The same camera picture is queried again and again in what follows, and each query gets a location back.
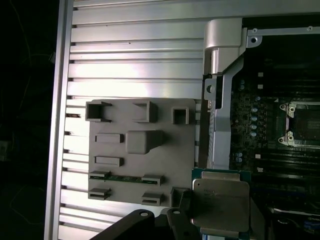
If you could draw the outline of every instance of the circuit board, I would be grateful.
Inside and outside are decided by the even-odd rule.
[[[252,196],[269,207],[320,213],[320,71],[249,54],[232,80],[229,168],[251,171]]]

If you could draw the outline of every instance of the rectangular slot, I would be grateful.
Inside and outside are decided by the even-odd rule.
[[[163,177],[157,175],[144,175],[141,180],[144,184],[153,184],[160,186],[162,184]]]
[[[123,134],[102,133],[95,136],[95,142],[104,144],[120,144],[124,141]]]
[[[87,102],[85,111],[85,120],[90,122],[107,122],[110,123],[110,119],[104,118],[104,111],[106,107],[110,107],[111,104],[107,102]]]
[[[156,200],[142,200],[142,204],[148,205],[156,205],[158,202]]]
[[[145,192],[141,198],[142,205],[149,205],[149,206],[160,206],[161,193],[153,193],[153,192]]]
[[[109,171],[93,171],[89,173],[89,179],[104,180],[109,174]]]
[[[96,164],[104,164],[106,167],[119,168],[123,165],[123,158],[120,157],[106,157],[106,156],[96,156],[94,158]]]
[[[177,125],[189,124],[189,108],[173,107],[171,122],[172,124],[177,124]]]
[[[132,119],[136,123],[154,123],[157,121],[157,105],[150,101],[133,102],[135,116]]]
[[[109,191],[110,189],[93,188],[88,192],[88,198],[95,200],[105,200],[110,196],[108,194]]]

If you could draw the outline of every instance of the silver metal bracket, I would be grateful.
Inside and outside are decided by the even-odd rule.
[[[203,171],[192,190],[193,224],[202,234],[238,238],[249,230],[250,186],[239,173]]]
[[[214,19],[204,30],[203,74],[221,75],[246,50],[242,18]]]
[[[204,99],[209,101],[216,100],[217,77],[212,77],[204,81]]]

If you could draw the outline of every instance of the metal frame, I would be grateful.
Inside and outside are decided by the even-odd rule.
[[[85,192],[88,184],[88,143],[85,136],[89,130],[83,118],[66,119],[66,111],[82,115],[84,102],[101,97],[187,96],[200,100],[203,65],[199,56],[207,19],[314,12],[320,12],[317,0],[60,0],[44,239],[91,238],[102,227],[115,222],[116,214],[120,217],[136,208],[88,200]],[[238,32],[239,23],[235,23],[235,28]],[[221,30],[231,33],[228,26]],[[105,44],[108,41],[127,41],[129,44]],[[240,56],[247,47],[243,45],[245,42],[241,39],[240,45],[239,41],[236,45],[231,43],[216,54],[227,51],[233,56]],[[222,74],[228,63],[232,64],[236,59],[226,58],[220,62],[217,73]],[[135,69],[144,71],[145,75],[139,79],[139,74],[127,74],[123,67],[132,74]],[[109,70],[113,78],[102,81],[108,78]],[[68,78],[73,78],[73,81],[68,82]],[[78,135],[65,136],[65,131],[75,131]],[[64,149],[76,151],[64,153]],[[62,168],[77,169],[78,172],[62,172]],[[59,225],[60,221],[71,225]]]
[[[45,240],[58,239],[72,12],[73,0],[60,0],[46,190]]]

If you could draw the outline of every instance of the gray plastic bracket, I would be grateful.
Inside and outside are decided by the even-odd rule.
[[[136,123],[155,123],[157,121],[157,105],[152,103],[151,101],[137,101],[133,103],[137,107],[143,108],[145,111],[145,117],[132,119],[133,122]]]
[[[163,133],[160,130],[128,131],[125,135],[125,150],[128,154],[147,154],[161,146]]]
[[[107,122],[111,123],[110,119],[104,118],[104,108],[112,106],[110,103],[100,102],[87,102],[85,120],[89,122]]]
[[[172,124],[189,124],[189,108],[173,107],[171,109]]]
[[[110,189],[93,188],[88,192],[88,198],[94,200],[105,200],[109,197]]]
[[[160,206],[161,198],[161,193],[145,192],[141,198],[141,204],[149,206]]]

